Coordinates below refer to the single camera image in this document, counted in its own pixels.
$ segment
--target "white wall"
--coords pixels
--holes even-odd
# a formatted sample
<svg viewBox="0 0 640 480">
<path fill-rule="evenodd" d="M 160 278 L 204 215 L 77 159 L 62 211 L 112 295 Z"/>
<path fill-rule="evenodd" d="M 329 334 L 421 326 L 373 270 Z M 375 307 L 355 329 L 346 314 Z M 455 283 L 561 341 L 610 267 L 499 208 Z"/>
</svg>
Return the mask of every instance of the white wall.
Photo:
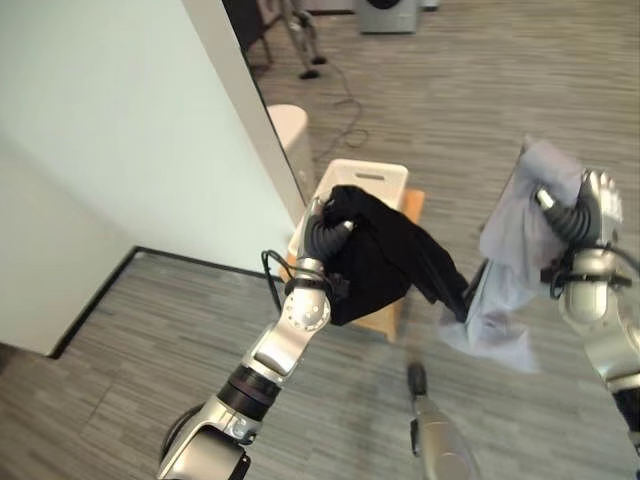
<svg viewBox="0 0 640 480">
<path fill-rule="evenodd" d="M 292 215 L 180 1 L 0 0 L 0 78 L 0 130 L 136 243 L 253 270 L 285 251 Z"/>
<path fill-rule="evenodd" d="M 133 243 L 0 136 L 0 341 L 52 352 Z"/>
</svg>

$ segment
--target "power cord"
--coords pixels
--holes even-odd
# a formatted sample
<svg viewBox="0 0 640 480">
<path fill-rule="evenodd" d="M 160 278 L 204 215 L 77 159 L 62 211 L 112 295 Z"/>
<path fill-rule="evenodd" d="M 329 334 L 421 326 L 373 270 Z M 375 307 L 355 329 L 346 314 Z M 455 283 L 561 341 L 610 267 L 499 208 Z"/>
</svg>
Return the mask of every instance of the power cord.
<svg viewBox="0 0 640 480">
<path fill-rule="evenodd" d="M 307 268 L 296 267 L 295 265 L 291 265 L 287 263 L 287 261 L 275 250 L 263 250 L 260 254 L 260 259 L 262 260 L 262 268 L 264 269 L 264 276 L 267 280 L 267 285 L 269 285 L 269 291 L 271 292 L 271 297 L 273 298 L 273 303 L 278 309 L 278 313 L 282 313 L 282 303 L 280 302 L 280 296 L 278 295 L 278 290 L 276 289 L 276 282 L 271 276 L 271 269 L 269 268 L 269 258 L 275 260 L 284 270 L 287 272 L 289 278 L 293 278 L 293 274 L 291 271 L 306 273 L 307 275 L 313 275 L 317 277 L 319 280 L 322 280 L 328 284 L 331 284 L 329 279 L 322 273 L 316 272 L 315 270 L 309 270 Z"/>
<path fill-rule="evenodd" d="M 333 62 L 327 62 L 328 65 L 333 68 L 342 80 L 342 87 L 344 88 L 346 98 L 342 100 L 338 100 L 333 103 L 333 107 L 340 107 L 342 105 L 352 104 L 356 107 L 356 113 L 351 118 L 349 123 L 338 133 L 338 135 L 333 139 L 333 141 L 329 144 L 329 146 L 322 151 L 319 155 L 317 155 L 314 160 L 320 160 L 326 157 L 329 153 L 331 153 L 337 146 L 341 140 L 344 140 L 344 144 L 350 148 L 360 148 L 363 146 L 366 141 L 369 139 L 369 131 L 364 128 L 355 128 L 356 124 L 360 121 L 362 117 L 363 107 L 360 100 L 356 98 L 356 96 L 351 91 L 351 87 L 349 87 L 349 81 L 347 80 L 347 76 L 344 72 Z M 359 139 L 354 139 L 354 136 L 360 136 Z"/>
</svg>

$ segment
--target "wood-grain flooring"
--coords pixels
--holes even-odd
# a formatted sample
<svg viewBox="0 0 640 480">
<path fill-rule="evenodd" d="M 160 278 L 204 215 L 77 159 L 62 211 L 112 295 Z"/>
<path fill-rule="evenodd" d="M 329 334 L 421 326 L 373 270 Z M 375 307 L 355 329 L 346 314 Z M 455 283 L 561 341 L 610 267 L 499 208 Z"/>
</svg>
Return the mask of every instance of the wood-grain flooring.
<svg viewBox="0 0 640 480">
<path fill-rule="evenodd" d="M 478 228 L 531 132 L 614 175 L 624 245 L 640 254 L 637 1 L 448 0 L 415 36 L 359 36 L 352 16 L 317 22 L 370 133 L 360 149 L 319 159 L 318 176 L 336 157 L 405 164 L 428 192 L 421 225 L 471 275 Z M 325 67 L 300 82 L 281 26 L 267 37 L 276 63 L 259 79 L 265 100 L 308 111 L 318 154 L 351 112 L 333 106 L 340 79 Z M 438 314 L 411 292 L 397 345 L 355 327 L 322 331 L 251 447 L 248 478 L 415 478 L 404 373 L 414 357 L 485 478 L 632 477 L 625 425 L 550 300 L 518 315 L 537 375 L 452 351 L 437 340 Z M 223 384 L 274 318 L 260 279 L 137 257 L 62 358 L 0 356 L 0 478 L 153 478 L 167 426 Z"/>
</svg>

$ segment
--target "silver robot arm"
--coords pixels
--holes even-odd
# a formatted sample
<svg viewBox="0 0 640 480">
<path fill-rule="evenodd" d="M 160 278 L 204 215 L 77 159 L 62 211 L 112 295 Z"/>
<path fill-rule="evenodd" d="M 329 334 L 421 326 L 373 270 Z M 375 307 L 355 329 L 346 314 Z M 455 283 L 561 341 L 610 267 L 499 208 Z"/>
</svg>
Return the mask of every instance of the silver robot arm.
<svg viewBox="0 0 640 480">
<path fill-rule="evenodd" d="M 265 330 L 220 392 L 172 428 L 159 479 L 244 478 L 250 459 L 242 446 L 253 443 L 307 345 L 330 319 L 323 262 L 344 243 L 353 224 L 346 221 L 326 229 L 321 213 L 322 203 L 316 198 L 305 213 L 294 288 L 280 319 Z"/>
<path fill-rule="evenodd" d="M 618 291 L 631 282 L 616 268 L 620 254 L 636 269 L 637 261 L 615 246 L 622 226 L 620 192 L 606 173 L 586 171 L 575 207 L 560 205 L 543 187 L 535 199 L 552 229 L 569 244 L 566 268 L 556 272 L 552 296 L 582 339 L 640 455 L 640 331 L 633 319 L 620 314 Z"/>
</svg>

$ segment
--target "black baseboard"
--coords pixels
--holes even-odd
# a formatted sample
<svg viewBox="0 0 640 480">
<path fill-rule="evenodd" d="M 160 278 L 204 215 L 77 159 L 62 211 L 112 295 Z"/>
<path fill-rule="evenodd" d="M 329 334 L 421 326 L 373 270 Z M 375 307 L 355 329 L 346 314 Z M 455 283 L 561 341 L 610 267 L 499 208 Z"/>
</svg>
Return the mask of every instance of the black baseboard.
<svg viewBox="0 0 640 480">
<path fill-rule="evenodd" d="M 217 268 L 218 270 L 224 270 L 225 272 L 241 273 L 250 277 L 265 279 L 264 273 L 254 272 L 253 270 L 246 270 L 244 268 L 230 267 L 228 265 L 221 265 L 219 263 L 208 262 L 206 260 L 199 260 L 193 257 L 185 257 L 184 255 L 178 255 L 176 253 L 165 252 L 163 250 L 154 250 L 147 247 L 136 247 L 137 252 L 149 253 L 152 255 L 160 255 L 162 257 L 174 258 L 176 260 L 182 260 L 183 262 L 195 263 L 197 265 L 203 265 L 205 267 Z"/>
<path fill-rule="evenodd" d="M 100 286 L 98 291 L 93 295 L 93 297 L 91 297 L 91 300 L 89 300 L 89 303 L 85 305 L 85 307 L 82 309 L 82 312 L 80 312 L 80 315 L 78 315 L 75 321 L 67 329 L 67 331 L 64 333 L 62 338 L 56 344 L 55 348 L 52 350 L 52 352 L 49 355 L 47 355 L 48 357 L 53 358 L 54 360 L 60 358 L 60 355 L 62 355 L 62 353 L 69 346 L 69 344 L 71 343 L 71 340 L 73 340 L 73 337 L 75 337 L 78 331 L 80 330 L 80 327 L 82 327 L 82 325 L 84 324 L 84 322 L 87 321 L 87 318 L 89 318 L 93 310 L 98 306 L 98 304 L 100 303 L 100 300 L 102 300 L 102 298 L 106 295 L 106 293 L 109 291 L 111 286 L 116 282 L 116 280 L 118 280 L 118 277 L 124 271 L 124 269 L 127 268 L 127 265 L 129 265 L 129 262 L 131 261 L 131 259 L 135 257 L 137 250 L 138 250 L 137 247 L 133 247 L 129 251 L 129 253 L 122 259 L 122 261 L 118 264 L 118 266 L 113 270 L 113 272 L 111 272 L 111 275 L 109 275 L 109 277 Z"/>
<path fill-rule="evenodd" d="M 184 255 L 177 255 L 175 253 L 165 252 L 162 250 L 155 250 L 153 248 L 135 246 L 133 247 L 129 253 L 122 259 L 122 261 L 118 264 L 118 266 L 111 272 L 111 275 L 104 281 L 104 283 L 100 286 L 98 291 L 91 297 L 91 300 L 87 305 L 82 309 L 80 315 L 75 319 L 75 321 L 71 324 L 71 326 L 67 329 L 62 338 L 58 341 L 53 351 L 47 355 L 49 358 L 54 360 L 60 358 L 60 356 L 64 353 L 66 348 L 69 346 L 73 338 L 80 331 L 80 328 L 87 321 L 89 316 L 93 313 L 95 308 L 98 306 L 102 298 L 107 294 L 109 289 L 113 286 L 113 284 L 118 280 L 122 272 L 127 268 L 131 260 L 133 260 L 137 253 L 148 253 L 150 255 L 158 255 L 167 258 L 173 258 L 176 260 L 181 260 L 183 262 L 195 263 L 197 265 L 203 265 L 205 267 L 216 268 L 218 270 L 224 270 L 225 272 L 233 272 L 240 273 L 242 275 L 247 275 L 254 278 L 266 279 L 264 273 L 254 272 L 252 270 L 246 270 L 244 268 L 236 268 L 230 267 L 228 265 L 220 265 L 219 263 L 207 262 L 205 260 L 198 260 L 193 257 L 185 257 Z M 279 276 L 273 277 L 276 282 L 282 282 L 282 279 Z"/>
</svg>

